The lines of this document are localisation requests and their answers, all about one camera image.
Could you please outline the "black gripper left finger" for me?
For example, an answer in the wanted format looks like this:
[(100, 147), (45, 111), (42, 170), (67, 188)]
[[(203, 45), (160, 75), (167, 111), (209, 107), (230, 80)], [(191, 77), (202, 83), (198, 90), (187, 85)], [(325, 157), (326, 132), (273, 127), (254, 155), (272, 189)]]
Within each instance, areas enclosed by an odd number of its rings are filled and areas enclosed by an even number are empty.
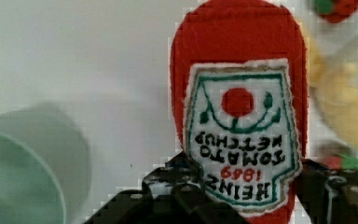
[(230, 205), (205, 193), (200, 172), (181, 152), (118, 193), (84, 224), (249, 224)]

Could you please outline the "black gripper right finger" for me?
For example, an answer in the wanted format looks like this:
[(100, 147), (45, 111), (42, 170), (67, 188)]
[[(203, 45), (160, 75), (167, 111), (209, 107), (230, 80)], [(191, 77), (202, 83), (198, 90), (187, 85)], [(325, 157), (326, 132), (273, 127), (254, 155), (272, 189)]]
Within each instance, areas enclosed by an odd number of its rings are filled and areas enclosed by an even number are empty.
[(358, 170), (304, 160), (295, 189), (312, 224), (358, 224)]

